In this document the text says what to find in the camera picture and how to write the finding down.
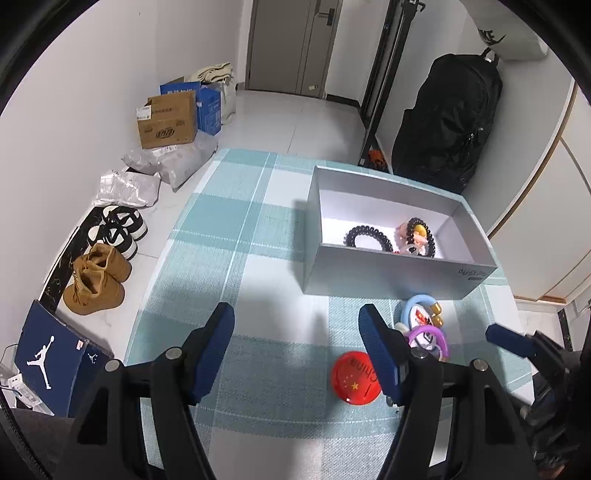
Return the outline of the red round badge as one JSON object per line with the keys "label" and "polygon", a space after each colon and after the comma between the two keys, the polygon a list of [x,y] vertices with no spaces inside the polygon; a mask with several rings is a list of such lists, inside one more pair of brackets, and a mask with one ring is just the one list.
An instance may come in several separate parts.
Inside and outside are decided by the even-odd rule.
{"label": "red round badge", "polygon": [[349,351],[335,360],[331,384],[339,399],[355,406],[368,405],[382,394],[370,356],[363,351]]}

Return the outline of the grey door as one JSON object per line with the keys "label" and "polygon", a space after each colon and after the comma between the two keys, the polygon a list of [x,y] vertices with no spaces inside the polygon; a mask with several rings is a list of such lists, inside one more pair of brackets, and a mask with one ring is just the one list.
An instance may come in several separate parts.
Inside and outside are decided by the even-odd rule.
{"label": "grey door", "polygon": [[260,0],[252,3],[245,88],[325,96],[339,0]]}

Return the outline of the white nike bag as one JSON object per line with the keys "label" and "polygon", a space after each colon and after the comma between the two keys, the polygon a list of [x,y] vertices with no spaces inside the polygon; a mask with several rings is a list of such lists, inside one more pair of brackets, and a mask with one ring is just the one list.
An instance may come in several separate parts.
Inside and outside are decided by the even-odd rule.
{"label": "white nike bag", "polygon": [[544,59],[548,45],[501,1],[464,0],[481,40],[505,61]]}

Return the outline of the grey phone box lid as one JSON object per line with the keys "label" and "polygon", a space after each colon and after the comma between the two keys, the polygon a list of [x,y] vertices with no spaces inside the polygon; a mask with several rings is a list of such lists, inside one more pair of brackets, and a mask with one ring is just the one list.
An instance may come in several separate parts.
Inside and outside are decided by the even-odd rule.
{"label": "grey phone box lid", "polygon": [[[398,227],[422,220],[428,253],[402,253]],[[461,300],[498,268],[466,200],[399,177],[315,167],[304,224],[304,293]]]}

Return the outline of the black backpack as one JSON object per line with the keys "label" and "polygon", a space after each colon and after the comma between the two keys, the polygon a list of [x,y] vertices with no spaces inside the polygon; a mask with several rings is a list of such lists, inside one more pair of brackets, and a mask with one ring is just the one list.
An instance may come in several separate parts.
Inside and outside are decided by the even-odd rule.
{"label": "black backpack", "polygon": [[456,194],[465,190],[502,95],[498,63],[489,48],[479,55],[446,54],[433,62],[394,140],[394,174]]}

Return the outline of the grey plastic parcel bag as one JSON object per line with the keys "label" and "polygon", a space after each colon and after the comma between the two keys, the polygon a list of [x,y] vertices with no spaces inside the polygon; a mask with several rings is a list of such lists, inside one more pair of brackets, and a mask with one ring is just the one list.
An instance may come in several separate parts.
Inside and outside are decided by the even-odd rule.
{"label": "grey plastic parcel bag", "polygon": [[139,173],[158,175],[172,190],[178,190],[211,159],[217,148],[217,138],[198,131],[190,143],[132,149],[122,157],[122,161]]}

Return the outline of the white cartoon charm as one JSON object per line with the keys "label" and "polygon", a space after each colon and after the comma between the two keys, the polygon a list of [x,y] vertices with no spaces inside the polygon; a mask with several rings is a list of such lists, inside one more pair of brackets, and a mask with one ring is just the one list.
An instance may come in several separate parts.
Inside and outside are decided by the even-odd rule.
{"label": "white cartoon charm", "polygon": [[443,352],[443,347],[447,346],[446,338],[443,333],[435,334],[432,330],[427,330],[426,327],[432,327],[438,330],[431,321],[431,317],[422,306],[414,306],[404,321],[399,321],[394,324],[394,328],[401,332],[406,338],[411,333],[418,330],[418,333],[410,341],[412,347],[423,347],[431,352]]}

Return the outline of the teal plaid tablecloth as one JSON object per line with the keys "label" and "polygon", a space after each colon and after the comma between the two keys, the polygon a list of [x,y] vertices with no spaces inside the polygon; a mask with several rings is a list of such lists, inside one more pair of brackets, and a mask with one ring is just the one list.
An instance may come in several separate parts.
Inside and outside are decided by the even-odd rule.
{"label": "teal plaid tablecloth", "polygon": [[[353,406],[332,390],[335,360],[363,349],[363,305],[374,304],[394,324],[407,299],[304,293],[305,211],[315,167],[392,176],[270,152],[218,152],[172,228],[138,310],[129,364],[182,344],[219,302],[235,311],[211,392],[190,410],[218,479],[374,479],[401,423],[402,408],[384,396]],[[433,296],[443,308],[448,359],[482,359],[508,391],[531,398],[529,362],[485,337],[493,323],[520,328],[497,265],[461,300]]]}

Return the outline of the white plastic parcel bag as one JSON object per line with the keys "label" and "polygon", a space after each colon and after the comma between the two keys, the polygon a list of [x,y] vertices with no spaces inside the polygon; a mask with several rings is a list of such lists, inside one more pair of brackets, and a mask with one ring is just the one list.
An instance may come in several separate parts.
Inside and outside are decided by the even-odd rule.
{"label": "white plastic parcel bag", "polygon": [[151,207],[158,200],[160,182],[159,176],[111,170],[100,177],[92,204],[136,209]]}

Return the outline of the brown cardboard box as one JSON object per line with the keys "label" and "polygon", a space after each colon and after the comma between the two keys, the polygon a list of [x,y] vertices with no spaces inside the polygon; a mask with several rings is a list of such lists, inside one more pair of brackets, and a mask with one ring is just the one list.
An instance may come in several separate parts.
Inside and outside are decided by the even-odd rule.
{"label": "brown cardboard box", "polygon": [[191,143],[197,135],[197,102],[193,90],[150,97],[135,110],[142,149]]}

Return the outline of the brown suede boot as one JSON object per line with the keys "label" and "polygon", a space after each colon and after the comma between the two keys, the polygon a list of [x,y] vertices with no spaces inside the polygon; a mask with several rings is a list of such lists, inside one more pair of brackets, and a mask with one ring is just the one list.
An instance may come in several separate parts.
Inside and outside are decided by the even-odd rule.
{"label": "brown suede boot", "polygon": [[129,261],[116,248],[104,243],[92,246],[83,259],[86,266],[105,272],[119,283],[125,282],[131,274]]}
{"label": "brown suede boot", "polygon": [[62,298],[70,311],[86,316],[118,307],[124,300],[124,289],[105,270],[79,257],[73,264],[73,282]]}

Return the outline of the blue cardboard box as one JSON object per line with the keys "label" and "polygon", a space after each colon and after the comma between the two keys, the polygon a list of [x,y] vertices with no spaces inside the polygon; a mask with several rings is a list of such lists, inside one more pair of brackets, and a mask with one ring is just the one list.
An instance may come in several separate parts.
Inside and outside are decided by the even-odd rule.
{"label": "blue cardboard box", "polygon": [[221,92],[200,82],[169,82],[159,86],[161,95],[193,91],[197,105],[197,129],[215,136],[221,131]]}

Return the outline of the blue jordan shoe box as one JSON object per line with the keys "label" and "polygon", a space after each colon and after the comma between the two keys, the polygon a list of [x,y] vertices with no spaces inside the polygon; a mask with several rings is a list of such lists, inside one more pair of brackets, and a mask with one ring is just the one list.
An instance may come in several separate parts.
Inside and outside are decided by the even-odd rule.
{"label": "blue jordan shoe box", "polygon": [[25,385],[53,414],[73,418],[99,370],[112,357],[35,300],[21,331],[15,363]]}

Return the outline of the black white sneaker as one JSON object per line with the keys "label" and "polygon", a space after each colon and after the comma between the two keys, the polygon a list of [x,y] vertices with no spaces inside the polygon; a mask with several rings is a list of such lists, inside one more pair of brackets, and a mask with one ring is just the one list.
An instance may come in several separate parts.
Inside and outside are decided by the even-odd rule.
{"label": "black white sneaker", "polygon": [[134,208],[109,205],[102,209],[101,215],[105,223],[111,221],[125,228],[134,240],[141,240],[148,232],[145,221]]}
{"label": "black white sneaker", "polygon": [[128,231],[116,223],[101,223],[89,228],[87,241],[90,246],[104,243],[115,248],[126,260],[137,253],[137,244]]}

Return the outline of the black tripod stand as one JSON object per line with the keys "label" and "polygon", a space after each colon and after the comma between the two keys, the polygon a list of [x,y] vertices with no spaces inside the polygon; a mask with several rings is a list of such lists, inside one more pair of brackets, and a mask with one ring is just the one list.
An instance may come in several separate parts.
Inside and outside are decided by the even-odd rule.
{"label": "black tripod stand", "polygon": [[394,85],[412,23],[426,5],[422,1],[390,1],[382,27],[378,49],[370,71],[368,84],[359,113],[366,132],[358,165],[390,172],[377,139],[377,131]]}

